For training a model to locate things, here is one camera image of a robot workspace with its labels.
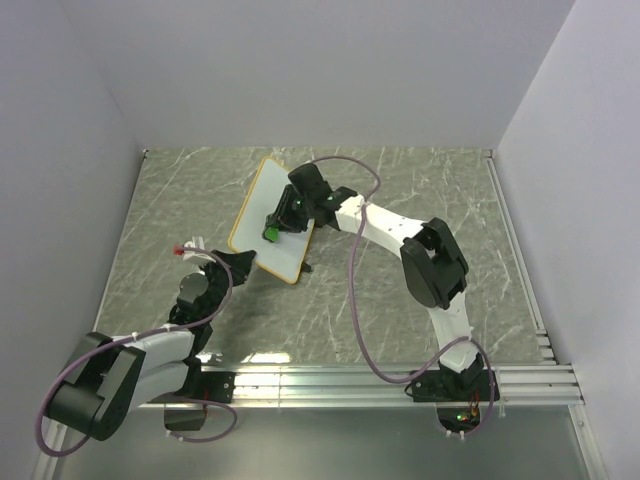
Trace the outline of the green black whiteboard eraser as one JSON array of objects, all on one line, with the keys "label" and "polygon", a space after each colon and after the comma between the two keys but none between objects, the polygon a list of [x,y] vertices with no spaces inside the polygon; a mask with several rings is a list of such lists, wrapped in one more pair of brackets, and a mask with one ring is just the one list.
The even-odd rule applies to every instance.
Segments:
[{"label": "green black whiteboard eraser", "polygon": [[263,231],[263,238],[271,243],[277,242],[279,238],[279,228],[274,226],[266,227]]}]

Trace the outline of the yellow framed whiteboard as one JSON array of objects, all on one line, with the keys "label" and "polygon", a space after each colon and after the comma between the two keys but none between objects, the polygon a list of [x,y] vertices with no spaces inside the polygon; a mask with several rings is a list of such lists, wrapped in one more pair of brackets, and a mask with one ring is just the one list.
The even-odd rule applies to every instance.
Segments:
[{"label": "yellow framed whiteboard", "polygon": [[253,250],[255,263],[280,280],[298,281],[314,222],[303,215],[288,170],[275,157],[262,159],[232,227],[228,246]]}]

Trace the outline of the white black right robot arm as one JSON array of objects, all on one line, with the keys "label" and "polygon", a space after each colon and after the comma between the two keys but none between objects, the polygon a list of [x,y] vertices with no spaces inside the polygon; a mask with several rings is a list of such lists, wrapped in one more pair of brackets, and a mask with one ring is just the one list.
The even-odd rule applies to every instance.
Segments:
[{"label": "white black right robot arm", "polygon": [[262,236],[275,243],[282,233],[301,233],[309,223],[355,234],[394,254],[401,262],[407,289],[432,321],[439,350],[419,370],[402,378],[411,387],[430,387],[436,401],[480,401],[499,394],[486,352],[471,334],[466,311],[468,264],[448,225],[395,214],[368,202],[346,187],[324,198],[302,196],[288,185]]}]

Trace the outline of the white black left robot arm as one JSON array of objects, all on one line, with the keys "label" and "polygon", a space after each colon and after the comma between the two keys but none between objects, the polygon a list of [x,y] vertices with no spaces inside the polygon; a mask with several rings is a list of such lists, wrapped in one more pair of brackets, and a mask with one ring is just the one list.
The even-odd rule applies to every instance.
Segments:
[{"label": "white black left robot arm", "polygon": [[253,250],[240,253],[179,246],[175,254],[197,270],[179,285],[168,320],[143,333],[110,337],[86,334],[46,394],[38,416],[63,424],[86,439],[111,437],[133,408],[164,395],[180,402],[212,400],[199,359],[213,319],[254,265]]}]

